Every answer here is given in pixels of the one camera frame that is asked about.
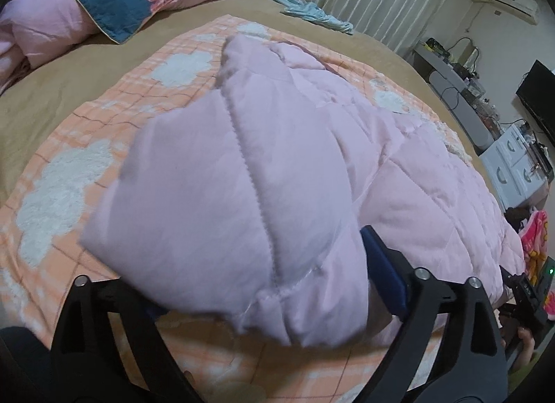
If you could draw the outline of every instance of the blue gripper pad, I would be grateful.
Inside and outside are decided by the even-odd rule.
[[[414,269],[399,251],[387,248],[371,226],[362,228],[360,234],[366,250],[368,278],[387,310],[404,320],[409,314],[410,275]]]

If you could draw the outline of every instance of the air conditioner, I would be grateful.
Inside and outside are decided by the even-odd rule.
[[[537,25],[539,6],[535,0],[473,0],[492,4],[522,20]]]

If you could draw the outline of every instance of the stitching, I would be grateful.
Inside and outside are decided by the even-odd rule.
[[[266,218],[264,216],[264,211],[262,210],[262,204],[260,203],[260,195],[259,195],[258,189],[257,189],[257,187],[254,183],[253,174],[252,174],[252,172],[249,168],[249,165],[246,161],[245,154],[243,153],[243,149],[242,149],[241,141],[239,139],[239,133],[238,133],[238,130],[237,130],[237,126],[235,124],[234,117],[231,113],[231,107],[229,105],[228,99],[225,96],[223,96],[223,99],[224,99],[225,110],[228,112],[229,120],[231,122],[231,129],[233,130],[233,133],[235,134],[235,139],[237,140],[237,146],[239,147],[239,153],[241,154],[241,159],[242,159],[243,163],[245,164],[245,168],[246,168],[247,174],[249,176],[250,183],[253,186],[254,196],[255,196],[255,199],[256,199],[256,206],[258,207],[258,212],[260,214],[260,220],[262,221],[262,226],[263,226],[264,232],[266,233],[266,238],[268,240],[268,246],[270,248],[270,256],[271,256],[271,259],[272,259],[272,271],[273,271],[272,281],[274,283],[274,287],[277,290],[277,293],[280,294],[280,290],[279,290],[279,287],[278,287],[278,284],[277,284],[278,283],[278,280],[277,280],[278,279],[278,276],[277,276],[278,275],[278,268],[277,268],[278,264],[277,264],[277,260],[276,260],[275,252],[274,252],[274,242],[273,242],[272,237],[270,235],[270,229],[268,228],[268,224],[267,224]]]

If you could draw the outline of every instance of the white drawer cabinet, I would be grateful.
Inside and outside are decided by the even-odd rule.
[[[548,180],[525,146],[525,139],[514,124],[481,156],[497,191],[503,211],[509,207],[535,205],[548,192]]]

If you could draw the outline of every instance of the drawer handle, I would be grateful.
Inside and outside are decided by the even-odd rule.
[[[497,179],[501,182],[501,184],[507,184],[507,180],[503,176],[503,172],[500,167],[497,167]]]

